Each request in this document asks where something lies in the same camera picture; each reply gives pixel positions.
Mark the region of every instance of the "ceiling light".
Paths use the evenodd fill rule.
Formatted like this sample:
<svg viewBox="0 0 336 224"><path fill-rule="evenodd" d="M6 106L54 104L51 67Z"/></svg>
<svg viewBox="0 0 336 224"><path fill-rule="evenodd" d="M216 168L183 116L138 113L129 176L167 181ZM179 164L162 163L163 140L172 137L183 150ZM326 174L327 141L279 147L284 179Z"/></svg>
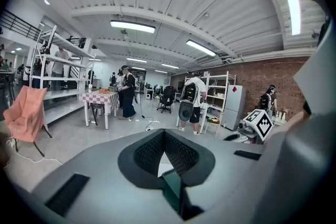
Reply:
<svg viewBox="0 0 336 224"><path fill-rule="evenodd" d="M155 27L150 26L150 25L143 25L143 24L137 24L137 23L131 23L131 22L122 22L119 20L112 20L110 24L112 27L127 28L127 29L145 31L149 33L155 32Z"/></svg>
<svg viewBox="0 0 336 224"><path fill-rule="evenodd" d="M292 35L301 33L301 8L299 0L287 0L289 6L290 20L292 24Z"/></svg>
<svg viewBox="0 0 336 224"><path fill-rule="evenodd" d="M201 50L202 52L205 52L206 54L209 54L210 56L215 56L216 55L216 53L214 53L213 51L208 50L207 48L203 47L202 45L200 45L200 44L198 44L198 43L196 43L196 42L194 42L190 39L187 41L187 44L189 46L192 46L192 47L198 49L198 50Z"/></svg>
<svg viewBox="0 0 336 224"><path fill-rule="evenodd" d="M168 72L165 72L165 71L159 71L159 70L156 70L156 72L160 72L160 73L168 73Z"/></svg>
<svg viewBox="0 0 336 224"><path fill-rule="evenodd" d="M127 60L130 60L130 61L137 61L137 62L147 62L145 60L139 60L139 59L133 59L133 58L126 58Z"/></svg>
<svg viewBox="0 0 336 224"><path fill-rule="evenodd" d="M175 66L170 66L170 65L166 65L165 63L161 64L164 67L171 67L171 68L175 68L175 69L179 69L179 67L175 67Z"/></svg>

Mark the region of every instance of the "refrigerator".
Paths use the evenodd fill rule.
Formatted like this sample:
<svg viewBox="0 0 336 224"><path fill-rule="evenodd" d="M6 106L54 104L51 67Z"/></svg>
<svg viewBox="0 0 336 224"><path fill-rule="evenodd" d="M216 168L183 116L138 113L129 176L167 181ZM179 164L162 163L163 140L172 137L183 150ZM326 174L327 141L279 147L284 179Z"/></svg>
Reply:
<svg viewBox="0 0 336 224"><path fill-rule="evenodd" d="M246 89L239 85L229 85L221 125L230 130L238 127L242 119L246 97Z"/></svg>

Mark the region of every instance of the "shorts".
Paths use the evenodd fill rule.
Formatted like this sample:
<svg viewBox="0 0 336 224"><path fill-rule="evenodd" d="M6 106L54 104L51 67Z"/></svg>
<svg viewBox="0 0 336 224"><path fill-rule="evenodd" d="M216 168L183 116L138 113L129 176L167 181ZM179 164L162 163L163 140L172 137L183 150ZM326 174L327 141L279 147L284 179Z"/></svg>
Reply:
<svg viewBox="0 0 336 224"><path fill-rule="evenodd" d="M190 117L191 123L198 123L200 122L200 116L201 116L201 108L200 107L194 107L193 114Z"/></svg>

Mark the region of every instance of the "gray floor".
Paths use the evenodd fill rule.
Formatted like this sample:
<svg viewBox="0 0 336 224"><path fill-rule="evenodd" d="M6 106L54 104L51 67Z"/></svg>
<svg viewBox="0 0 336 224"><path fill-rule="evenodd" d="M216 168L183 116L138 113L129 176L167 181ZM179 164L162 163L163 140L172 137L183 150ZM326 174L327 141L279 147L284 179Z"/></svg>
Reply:
<svg viewBox="0 0 336 224"><path fill-rule="evenodd" d="M158 128L176 128L176 119L179 103L172 106L172 113L156 110L158 100L142 99L142 112L144 116L152 116L154 121L151 126ZM137 116L132 121L121 121L109 116L109 129L105 129L104 116L98 116L98 126L91 123L89 127L85 125L84 110L78 110L71 115L60 119L58 122L49 126L49 131L53 138L49 138L47 133L41 130L37 136L36 144L45 153L46 159L57 159L61 163L65 163L81 151L93 145L119 139L121 137L132 135L134 133L143 132L145 127L152 121L151 118L141 118L141 109L139 104L134 104ZM193 132L192 125L187 123L185 132ZM214 130L209 128L206 136L209 139L215 139ZM231 131L220 127L217 139L223 139ZM38 162L42 159L32 143L18 142L19 153L31 160ZM46 175L56 169L60 164L56 161L42 160L33 163L28 159L16 154L15 149L11 150L11 159L5 171L9 178L31 191ZM170 163L166 156L161 160L161 172L167 170Z"/></svg>

